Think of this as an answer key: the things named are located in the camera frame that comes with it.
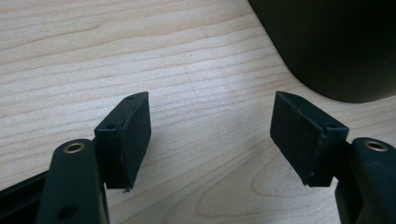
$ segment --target wood grain pattern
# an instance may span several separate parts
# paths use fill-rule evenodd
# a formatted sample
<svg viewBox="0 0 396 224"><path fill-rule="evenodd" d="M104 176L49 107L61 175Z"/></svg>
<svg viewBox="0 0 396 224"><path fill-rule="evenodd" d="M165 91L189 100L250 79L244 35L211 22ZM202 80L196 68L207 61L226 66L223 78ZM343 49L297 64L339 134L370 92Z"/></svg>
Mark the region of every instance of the wood grain pattern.
<svg viewBox="0 0 396 224"><path fill-rule="evenodd" d="M352 105L302 85L247 1L0 1L0 189L125 95L149 91L152 140L112 223L337 223L333 191L302 186L269 136L275 91L300 94L396 145L396 97Z"/></svg>

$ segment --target light wood tabletop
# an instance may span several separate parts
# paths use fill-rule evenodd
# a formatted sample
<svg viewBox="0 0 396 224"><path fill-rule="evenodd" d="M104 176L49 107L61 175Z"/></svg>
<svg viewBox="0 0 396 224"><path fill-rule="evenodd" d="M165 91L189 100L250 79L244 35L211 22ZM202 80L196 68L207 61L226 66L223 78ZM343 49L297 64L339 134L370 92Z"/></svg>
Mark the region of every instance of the light wood tabletop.
<svg viewBox="0 0 396 224"><path fill-rule="evenodd" d="M148 91L152 136L112 223L339 223L270 138L276 91L396 145L396 97L340 103L298 81L246 0L0 2L0 189Z"/></svg>

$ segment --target wooden surface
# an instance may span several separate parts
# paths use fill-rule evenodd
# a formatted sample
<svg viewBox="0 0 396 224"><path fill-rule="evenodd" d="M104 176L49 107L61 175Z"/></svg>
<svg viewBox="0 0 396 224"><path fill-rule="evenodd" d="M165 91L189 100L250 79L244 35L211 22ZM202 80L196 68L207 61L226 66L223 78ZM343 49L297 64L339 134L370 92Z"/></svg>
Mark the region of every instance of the wooden surface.
<svg viewBox="0 0 396 224"><path fill-rule="evenodd" d="M352 105L302 85L244 0L0 2L0 189L126 95L149 91L152 137L112 223L338 223L332 188L304 187L269 135L275 91L396 145L396 97Z"/></svg>

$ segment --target wooden table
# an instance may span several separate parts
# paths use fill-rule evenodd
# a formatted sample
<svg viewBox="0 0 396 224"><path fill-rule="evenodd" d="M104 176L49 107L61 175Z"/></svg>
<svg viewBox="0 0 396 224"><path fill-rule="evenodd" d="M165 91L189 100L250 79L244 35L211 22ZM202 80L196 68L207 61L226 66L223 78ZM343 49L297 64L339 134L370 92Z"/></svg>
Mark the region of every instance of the wooden table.
<svg viewBox="0 0 396 224"><path fill-rule="evenodd" d="M149 91L152 137L112 223L337 223L334 186L304 187L269 135L275 91L396 145L396 97L353 105L302 85L247 1L0 2L0 189Z"/></svg>

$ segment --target desk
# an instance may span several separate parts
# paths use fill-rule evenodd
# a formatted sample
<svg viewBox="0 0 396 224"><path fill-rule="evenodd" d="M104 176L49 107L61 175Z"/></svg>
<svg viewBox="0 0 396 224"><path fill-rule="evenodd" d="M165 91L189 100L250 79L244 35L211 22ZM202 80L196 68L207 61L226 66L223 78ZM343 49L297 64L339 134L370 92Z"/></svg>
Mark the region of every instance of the desk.
<svg viewBox="0 0 396 224"><path fill-rule="evenodd" d="M396 145L396 97L353 105L302 85L247 1L0 2L0 189L126 95L149 91L152 137L112 223L337 223L335 181L304 187L269 135L275 91Z"/></svg>

